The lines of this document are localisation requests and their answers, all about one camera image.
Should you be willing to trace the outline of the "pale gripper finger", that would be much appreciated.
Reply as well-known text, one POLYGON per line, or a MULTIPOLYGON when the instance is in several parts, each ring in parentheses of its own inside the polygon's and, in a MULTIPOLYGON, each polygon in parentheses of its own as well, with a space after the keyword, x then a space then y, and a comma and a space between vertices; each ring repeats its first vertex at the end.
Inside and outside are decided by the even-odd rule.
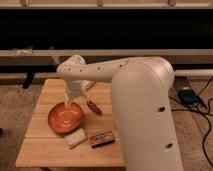
POLYGON ((82 97, 83 97, 86 101, 88 101, 88 100, 89 100, 89 98, 88 98, 88 96, 87 96, 87 94, 86 94, 86 93, 82 93, 82 97))
POLYGON ((65 107, 70 106, 70 104, 72 103, 72 98, 70 96, 68 96, 67 94, 65 94, 65 107))

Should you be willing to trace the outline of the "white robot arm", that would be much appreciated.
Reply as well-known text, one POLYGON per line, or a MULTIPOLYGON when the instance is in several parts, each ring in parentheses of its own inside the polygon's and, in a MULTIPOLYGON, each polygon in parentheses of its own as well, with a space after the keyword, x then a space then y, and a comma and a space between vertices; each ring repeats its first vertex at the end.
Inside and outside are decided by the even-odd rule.
POLYGON ((70 96, 84 80, 109 82, 126 171, 183 171, 168 91, 171 64, 161 57, 133 57, 80 64, 74 57, 57 68, 70 96))

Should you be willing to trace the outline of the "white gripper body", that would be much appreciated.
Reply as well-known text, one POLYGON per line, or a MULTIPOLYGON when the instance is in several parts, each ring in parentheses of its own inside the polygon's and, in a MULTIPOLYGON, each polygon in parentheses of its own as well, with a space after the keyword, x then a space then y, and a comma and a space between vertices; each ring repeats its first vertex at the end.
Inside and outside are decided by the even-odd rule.
POLYGON ((72 98, 77 98, 91 86, 91 82, 86 80, 68 81, 66 85, 67 94, 72 98))

